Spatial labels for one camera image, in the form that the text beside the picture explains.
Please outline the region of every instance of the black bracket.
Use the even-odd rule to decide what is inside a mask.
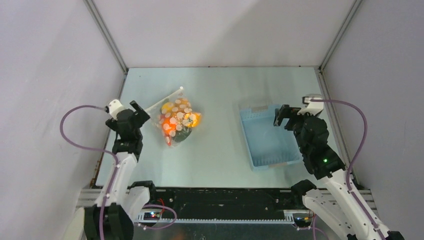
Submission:
[[[106,121],[106,126],[116,132],[112,152],[114,154],[122,152],[134,154],[138,161],[143,148],[143,135],[140,128],[150,119],[150,116],[136,101],[131,101],[129,104],[135,111],[131,109],[120,111],[116,115],[116,120],[110,118]]]

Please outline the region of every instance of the light blue table surface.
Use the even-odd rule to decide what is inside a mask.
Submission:
[[[130,184],[152,180],[160,187],[289,188],[315,178],[303,162],[252,171],[243,137],[239,108],[261,103],[302,107],[302,97],[320,93],[313,67],[176,67],[131,68],[122,90],[126,107],[135,100],[148,108],[180,86],[203,114],[201,124],[176,147],[168,147],[158,130],[147,122],[142,128],[143,150]],[[337,152],[326,110],[329,145]],[[115,134],[109,136],[111,150]],[[105,154],[96,185],[103,186],[113,159]]]

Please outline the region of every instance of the gray wall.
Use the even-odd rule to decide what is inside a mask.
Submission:
[[[422,239],[424,199],[424,1],[364,1],[324,76],[333,99],[360,107],[369,131],[356,173],[381,219],[405,239]],[[355,152],[363,124],[337,106]]]
[[[0,1],[0,238],[58,240],[98,153],[60,135],[63,114],[117,97],[123,74],[82,0]],[[107,115],[75,112],[69,137],[102,147]]]

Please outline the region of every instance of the orange ball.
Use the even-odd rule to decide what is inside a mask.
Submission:
[[[171,117],[171,113],[164,114],[164,117],[159,121],[159,123],[161,124],[162,131],[165,135],[171,137],[175,136],[178,121],[175,117]]]

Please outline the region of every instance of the yellow object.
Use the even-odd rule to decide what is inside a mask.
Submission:
[[[182,124],[189,128],[197,127],[202,121],[202,114],[200,112],[186,113],[182,120]]]
[[[167,102],[160,108],[160,112],[162,114],[171,113],[172,109],[175,107],[175,104],[173,102]]]

